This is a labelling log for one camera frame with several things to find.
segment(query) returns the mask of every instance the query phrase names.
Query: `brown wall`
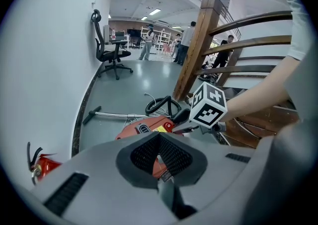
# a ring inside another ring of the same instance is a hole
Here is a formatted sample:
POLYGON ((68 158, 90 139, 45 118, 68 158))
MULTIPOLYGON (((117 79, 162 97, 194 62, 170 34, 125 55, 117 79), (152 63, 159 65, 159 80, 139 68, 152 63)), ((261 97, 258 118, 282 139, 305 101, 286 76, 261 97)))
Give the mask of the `brown wall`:
MULTIPOLYGON (((109 24, 109 28, 115 29, 116 31, 125 31, 125 34, 127 33, 127 29, 141 30, 141 27, 147 28, 147 23, 132 22, 132 21, 108 20, 108 24, 109 24)), ((161 27, 154 24, 154 29, 157 31, 161 31, 163 28, 165 29, 164 32, 171 33, 172 38, 175 38, 177 33, 179 33, 174 30, 168 29, 166 27, 161 27)))

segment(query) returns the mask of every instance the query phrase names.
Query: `chair armrest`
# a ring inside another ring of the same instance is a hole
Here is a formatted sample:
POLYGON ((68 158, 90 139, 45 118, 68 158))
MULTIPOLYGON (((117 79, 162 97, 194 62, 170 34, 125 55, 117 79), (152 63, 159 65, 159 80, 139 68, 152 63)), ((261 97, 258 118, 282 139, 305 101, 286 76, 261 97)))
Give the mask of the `chair armrest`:
POLYGON ((126 44, 127 40, 109 41, 111 44, 126 44))

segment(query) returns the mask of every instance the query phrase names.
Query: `chair base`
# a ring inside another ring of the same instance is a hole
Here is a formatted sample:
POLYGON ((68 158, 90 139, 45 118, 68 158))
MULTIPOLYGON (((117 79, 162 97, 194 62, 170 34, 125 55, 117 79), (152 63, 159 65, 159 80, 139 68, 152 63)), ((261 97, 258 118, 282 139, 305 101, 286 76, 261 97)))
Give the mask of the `chair base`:
POLYGON ((112 65, 108 65, 105 66, 105 69, 102 70, 101 72, 99 72, 97 74, 98 77, 101 77, 101 74, 110 70, 114 70, 115 71, 115 75, 116 75, 116 80, 119 79, 119 75, 117 74, 117 69, 124 69, 124 70, 129 70, 130 73, 133 73, 134 71, 131 68, 128 67, 124 67, 123 64, 116 64, 116 61, 113 60, 113 64, 112 65))

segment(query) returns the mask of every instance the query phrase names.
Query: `pink chair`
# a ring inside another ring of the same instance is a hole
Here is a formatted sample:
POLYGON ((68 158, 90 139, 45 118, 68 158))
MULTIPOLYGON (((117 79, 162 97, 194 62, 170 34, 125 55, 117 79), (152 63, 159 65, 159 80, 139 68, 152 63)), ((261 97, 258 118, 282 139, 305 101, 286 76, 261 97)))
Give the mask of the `pink chair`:
POLYGON ((167 43, 164 43, 163 44, 163 50, 162 50, 162 53, 164 52, 164 55, 168 52, 168 53, 170 53, 170 55, 171 55, 171 48, 168 46, 168 44, 167 43))

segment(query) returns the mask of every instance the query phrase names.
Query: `white wall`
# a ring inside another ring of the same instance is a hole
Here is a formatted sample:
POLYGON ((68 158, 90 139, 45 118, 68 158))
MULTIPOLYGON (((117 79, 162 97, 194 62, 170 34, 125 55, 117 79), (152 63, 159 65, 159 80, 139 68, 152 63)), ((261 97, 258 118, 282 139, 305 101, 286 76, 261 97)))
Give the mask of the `white wall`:
POLYGON ((108 23, 110 0, 15 0, 0 29, 0 157, 10 179, 32 188, 31 153, 71 157, 75 120, 100 62, 92 9, 108 23))
MULTIPOLYGON (((242 27, 241 39, 246 40, 251 38, 258 38, 264 36, 274 35, 291 35, 292 34, 292 20, 273 21, 267 23, 253 24, 242 27)), ((290 45, 269 45, 244 48, 240 57, 252 56, 286 56, 290 45)), ((277 65, 280 60, 239 60, 236 66, 242 65, 277 65)), ((232 73, 231 75, 268 75, 266 73, 232 73)), ((231 77, 225 82, 226 87, 237 87, 249 89, 259 82, 262 78, 250 77, 231 77)))

